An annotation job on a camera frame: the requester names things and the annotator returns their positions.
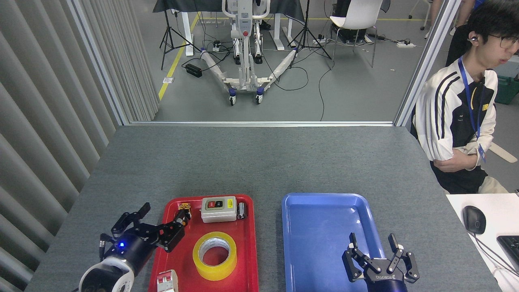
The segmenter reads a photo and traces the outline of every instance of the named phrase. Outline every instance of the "black stripe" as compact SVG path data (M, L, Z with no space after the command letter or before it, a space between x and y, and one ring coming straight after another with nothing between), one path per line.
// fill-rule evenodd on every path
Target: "black stripe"
M457 72L453 72L451 74L449 74L447 77L443 78L443 80L440 82L439 86L436 88L436 95L434 96L435 99L434 99L434 120L435 120L435 123L436 123L436 135L438 136L438 140L440 139L440 129L438 128L438 97L440 96L440 88L442 87L442 85L449 79L451 78L452 76L456 75ZM444 108L445 108L445 100L442 100L442 129L443 129L443 126L445 124L445 121L444 121Z
M445 91L443 91L443 94L442 94L442 139L445 138L445 93L449 90L452 83L454 83L458 80L459 80L459 76L457 76L451 82L449 82L449 84L447 85L447 88L445 89Z

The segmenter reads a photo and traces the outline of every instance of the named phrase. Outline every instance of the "id badge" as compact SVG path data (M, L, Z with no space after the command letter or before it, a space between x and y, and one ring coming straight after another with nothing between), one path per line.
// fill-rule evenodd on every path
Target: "id badge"
M483 162L486 163L485 151L483 151L483 147L481 147L481 144L478 147L477 151L480 153L480 157L481 159L483 159Z

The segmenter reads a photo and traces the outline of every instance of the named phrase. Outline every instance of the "robotiq logo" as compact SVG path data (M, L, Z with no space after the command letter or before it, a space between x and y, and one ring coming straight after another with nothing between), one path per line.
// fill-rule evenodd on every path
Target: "robotiq logo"
M375 276L375 278L377 278L379 280L396 280L394 275L391 275L391 276Z

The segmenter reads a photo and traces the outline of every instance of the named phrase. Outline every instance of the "blue lanyard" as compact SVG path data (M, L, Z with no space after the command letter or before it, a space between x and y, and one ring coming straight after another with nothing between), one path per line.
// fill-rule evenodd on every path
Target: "blue lanyard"
M465 93L467 95L467 105L469 107L469 115L470 115L470 122L472 124L472 129L476 133L476 140L480 137L480 114L481 114L481 108L483 106L483 92L485 91L485 86L483 86L483 90L481 91L481 99L480 99L480 110L477 112L477 123L474 122L474 114L471 107L471 98L470 98L470 89L469 89L469 82L467 81L467 73L465 71L465 67L463 66L463 62L461 61L461 58L458 59L458 66L459 71L461 72L461 78L463 79L463 84L465 85Z

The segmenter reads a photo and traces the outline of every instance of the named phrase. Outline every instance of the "gray curtain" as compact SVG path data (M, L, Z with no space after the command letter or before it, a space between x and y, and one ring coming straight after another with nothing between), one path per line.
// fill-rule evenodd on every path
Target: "gray curtain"
M118 125L158 95L127 1L0 1L0 291L22 291Z

